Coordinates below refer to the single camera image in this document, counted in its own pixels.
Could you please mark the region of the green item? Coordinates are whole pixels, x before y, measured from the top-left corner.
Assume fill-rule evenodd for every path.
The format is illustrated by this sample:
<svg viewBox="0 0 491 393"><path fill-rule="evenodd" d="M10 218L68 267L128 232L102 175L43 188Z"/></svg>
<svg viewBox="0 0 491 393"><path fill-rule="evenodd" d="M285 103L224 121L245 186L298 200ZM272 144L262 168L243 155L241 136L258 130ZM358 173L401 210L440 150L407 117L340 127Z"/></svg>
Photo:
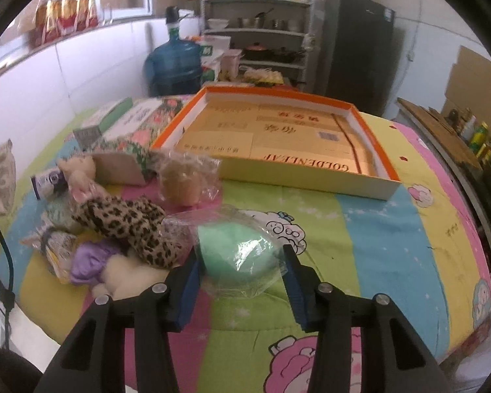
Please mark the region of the green item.
<svg viewBox="0 0 491 393"><path fill-rule="evenodd" d="M202 287L214 297L250 299L287 273L283 243L250 215L230 206L167 216L164 235L195 249Z"/></svg>

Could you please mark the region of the leopard print plush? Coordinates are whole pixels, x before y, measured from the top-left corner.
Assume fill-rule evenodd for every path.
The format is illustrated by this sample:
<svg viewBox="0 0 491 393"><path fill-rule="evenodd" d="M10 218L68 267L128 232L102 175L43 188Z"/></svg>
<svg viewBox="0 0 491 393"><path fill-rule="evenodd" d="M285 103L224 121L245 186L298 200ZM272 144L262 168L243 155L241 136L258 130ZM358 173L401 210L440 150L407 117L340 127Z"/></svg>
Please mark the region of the leopard print plush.
<svg viewBox="0 0 491 393"><path fill-rule="evenodd" d="M73 219L108 239L119 239L146 264L170 269L188 253L189 241L163 224L166 212L145 197L97 197L81 203Z"/></svg>

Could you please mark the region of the cream plush purple bow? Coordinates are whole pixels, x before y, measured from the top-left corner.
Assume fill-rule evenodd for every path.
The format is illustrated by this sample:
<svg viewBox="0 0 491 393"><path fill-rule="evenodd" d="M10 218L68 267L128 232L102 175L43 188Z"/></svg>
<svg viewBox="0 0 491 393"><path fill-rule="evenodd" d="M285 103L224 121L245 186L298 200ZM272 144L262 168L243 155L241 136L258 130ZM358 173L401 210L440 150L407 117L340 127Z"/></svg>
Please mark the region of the cream plush purple bow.
<svg viewBox="0 0 491 393"><path fill-rule="evenodd" d="M85 241L79 245L72 259L70 282L88 286L94 298L108 295L113 300L136 297L155 284L164 282L167 269L157 269L142 262L130 250L128 255L108 239Z"/></svg>

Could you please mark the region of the yellow white snack bag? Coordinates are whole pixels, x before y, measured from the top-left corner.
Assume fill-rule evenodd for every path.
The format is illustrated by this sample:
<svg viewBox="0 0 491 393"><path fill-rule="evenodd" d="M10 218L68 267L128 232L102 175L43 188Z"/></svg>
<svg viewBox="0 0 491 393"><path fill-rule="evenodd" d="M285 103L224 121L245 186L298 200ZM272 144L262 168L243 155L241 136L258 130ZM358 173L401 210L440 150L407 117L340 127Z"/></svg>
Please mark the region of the yellow white snack bag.
<svg viewBox="0 0 491 393"><path fill-rule="evenodd" d="M69 284L77 239L72 233L50 226L22 238L20 243L38 250L46 259L49 271L62 284Z"/></svg>

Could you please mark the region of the green white tissue pack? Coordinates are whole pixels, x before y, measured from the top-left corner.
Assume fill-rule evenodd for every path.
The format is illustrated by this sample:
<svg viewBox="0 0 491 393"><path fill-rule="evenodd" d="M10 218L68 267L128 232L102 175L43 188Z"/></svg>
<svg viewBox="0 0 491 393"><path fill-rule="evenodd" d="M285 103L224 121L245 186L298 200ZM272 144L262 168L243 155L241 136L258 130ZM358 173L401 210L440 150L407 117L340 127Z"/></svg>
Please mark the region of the green white tissue pack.
<svg viewBox="0 0 491 393"><path fill-rule="evenodd" d="M83 226L72 216L71 202L67 195L50 200L46 205L47 219L54 227L71 234L78 235Z"/></svg>

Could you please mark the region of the pink beige plush toy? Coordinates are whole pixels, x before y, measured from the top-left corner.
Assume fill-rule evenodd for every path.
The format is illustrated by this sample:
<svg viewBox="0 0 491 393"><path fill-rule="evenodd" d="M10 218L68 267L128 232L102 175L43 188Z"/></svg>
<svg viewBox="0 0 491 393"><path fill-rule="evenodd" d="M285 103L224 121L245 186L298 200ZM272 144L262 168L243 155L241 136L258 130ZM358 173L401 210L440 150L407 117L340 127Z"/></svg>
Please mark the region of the pink beige plush toy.
<svg viewBox="0 0 491 393"><path fill-rule="evenodd" d="M102 185L96 183L96 163L91 155L58 159L57 166L64 174L71 199L77 205L109 195Z"/></svg>

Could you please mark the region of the white floral neck pillow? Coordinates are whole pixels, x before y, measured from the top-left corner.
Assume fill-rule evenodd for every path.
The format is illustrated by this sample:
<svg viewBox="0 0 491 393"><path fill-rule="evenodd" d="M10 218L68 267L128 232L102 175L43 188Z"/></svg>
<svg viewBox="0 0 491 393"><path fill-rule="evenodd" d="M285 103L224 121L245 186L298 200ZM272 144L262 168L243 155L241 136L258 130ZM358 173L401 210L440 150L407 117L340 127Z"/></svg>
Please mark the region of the white floral neck pillow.
<svg viewBox="0 0 491 393"><path fill-rule="evenodd" d="M13 208L16 193L16 161L12 153L12 141L0 145L0 216Z"/></svg>

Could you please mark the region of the colourful cartoon quilt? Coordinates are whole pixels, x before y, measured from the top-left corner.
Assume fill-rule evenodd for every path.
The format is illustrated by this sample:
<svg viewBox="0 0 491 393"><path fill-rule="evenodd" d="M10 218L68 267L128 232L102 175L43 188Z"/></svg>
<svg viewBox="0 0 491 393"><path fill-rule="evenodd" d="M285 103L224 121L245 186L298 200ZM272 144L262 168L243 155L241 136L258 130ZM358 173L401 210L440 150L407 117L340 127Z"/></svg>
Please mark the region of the colourful cartoon quilt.
<svg viewBox="0 0 491 393"><path fill-rule="evenodd" d="M411 129L362 114L401 184L388 200L223 179L210 208L240 209L292 246L320 279L361 297L388 294L436 358L491 311L491 276L472 216ZM304 387L316 341L297 326L281 283L250 299L202 293L172 334L183 392Z"/></svg>

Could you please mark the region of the orange cardboard tray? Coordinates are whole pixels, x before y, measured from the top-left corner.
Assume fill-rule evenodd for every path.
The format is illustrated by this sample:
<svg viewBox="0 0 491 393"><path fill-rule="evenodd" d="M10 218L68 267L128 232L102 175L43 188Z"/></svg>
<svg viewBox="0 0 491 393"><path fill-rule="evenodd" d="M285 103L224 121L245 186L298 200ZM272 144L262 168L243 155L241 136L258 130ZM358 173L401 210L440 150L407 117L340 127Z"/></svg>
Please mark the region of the orange cardboard tray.
<svg viewBox="0 0 491 393"><path fill-rule="evenodd" d="M377 200L401 184L354 105L294 90L204 87L152 146L216 158L228 180Z"/></svg>

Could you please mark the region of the floral tissue box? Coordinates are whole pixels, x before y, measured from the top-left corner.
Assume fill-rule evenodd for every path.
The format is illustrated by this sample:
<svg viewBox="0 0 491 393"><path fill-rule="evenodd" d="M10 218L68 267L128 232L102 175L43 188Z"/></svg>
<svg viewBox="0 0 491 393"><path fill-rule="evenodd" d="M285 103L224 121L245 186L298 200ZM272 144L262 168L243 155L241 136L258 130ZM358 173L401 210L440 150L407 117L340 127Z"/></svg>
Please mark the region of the floral tissue box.
<svg viewBox="0 0 491 393"><path fill-rule="evenodd" d="M145 185L154 170L151 147L190 96L137 100L89 153L96 164L96 181L103 185Z"/></svg>

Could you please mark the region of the white green tissue box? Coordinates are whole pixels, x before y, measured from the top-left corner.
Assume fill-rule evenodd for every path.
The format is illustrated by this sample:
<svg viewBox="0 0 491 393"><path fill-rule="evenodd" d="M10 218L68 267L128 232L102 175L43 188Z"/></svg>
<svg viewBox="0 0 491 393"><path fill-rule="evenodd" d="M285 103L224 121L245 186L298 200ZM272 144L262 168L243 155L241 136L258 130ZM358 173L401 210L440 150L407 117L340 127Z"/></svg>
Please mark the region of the white green tissue box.
<svg viewBox="0 0 491 393"><path fill-rule="evenodd" d="M97 109L93 115L83 121L80 127L73 130L79 148L87 150L105 133L115 122L133 107L130 97L118 100Z"/></svg>

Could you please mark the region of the blue water jug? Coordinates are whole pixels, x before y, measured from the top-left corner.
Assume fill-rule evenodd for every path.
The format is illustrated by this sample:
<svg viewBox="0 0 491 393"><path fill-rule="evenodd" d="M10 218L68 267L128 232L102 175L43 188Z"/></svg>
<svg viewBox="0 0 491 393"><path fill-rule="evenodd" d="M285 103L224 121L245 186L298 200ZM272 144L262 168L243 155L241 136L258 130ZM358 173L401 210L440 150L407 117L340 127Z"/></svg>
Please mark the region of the blue water jug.
<svg viewBox="0 0 491 393"><path fill-rule="evenodd" d="M143 70L151 97L196 94L203 73L201 46L180 38L180 13L177 6L165 12L168 41L146 58Z"/></svg>

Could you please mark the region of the green yellow bottle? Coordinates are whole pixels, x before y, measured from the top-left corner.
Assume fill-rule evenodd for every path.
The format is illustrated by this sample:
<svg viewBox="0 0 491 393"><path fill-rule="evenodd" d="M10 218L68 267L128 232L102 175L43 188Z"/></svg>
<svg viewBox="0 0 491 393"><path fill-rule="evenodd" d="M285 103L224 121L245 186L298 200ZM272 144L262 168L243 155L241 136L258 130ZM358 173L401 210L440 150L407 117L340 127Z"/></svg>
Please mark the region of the green yellow bottle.
<svg viewBox="0 0 491 393"><path fill-rule="evenodd" d="M477 154L482 148L483 144L486 142L489 135L489 127L486 122L482 122L475 130L472 139L469 142L468 147L473 152Z"/></svg>

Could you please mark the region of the black refrigerator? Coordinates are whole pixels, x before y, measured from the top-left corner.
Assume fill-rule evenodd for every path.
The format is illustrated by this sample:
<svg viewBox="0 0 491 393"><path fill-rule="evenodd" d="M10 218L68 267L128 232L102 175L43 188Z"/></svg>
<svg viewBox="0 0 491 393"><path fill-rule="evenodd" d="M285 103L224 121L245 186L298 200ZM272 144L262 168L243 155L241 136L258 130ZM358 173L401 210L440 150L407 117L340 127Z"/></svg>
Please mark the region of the black refrigerator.
<svg viewBox="0 0 491 393"><path fill-rule="evenodd" d="M395 12L373 0L325 0L315 94L383 115L394 23Z"/></svg>

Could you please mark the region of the red drink bottle pack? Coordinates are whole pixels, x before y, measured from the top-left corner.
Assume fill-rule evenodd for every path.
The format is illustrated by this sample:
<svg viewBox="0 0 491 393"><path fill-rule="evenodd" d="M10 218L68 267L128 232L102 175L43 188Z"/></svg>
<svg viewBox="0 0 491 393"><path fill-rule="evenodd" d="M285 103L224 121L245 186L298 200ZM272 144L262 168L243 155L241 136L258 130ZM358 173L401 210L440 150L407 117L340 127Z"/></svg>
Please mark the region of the red drink bottle pack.
<svg viewBox="0 0 491 393"><path fill-rule="evenodd" d="M35 47L96 28L100 23L96 0L39 0L33 21Z"/></svg>

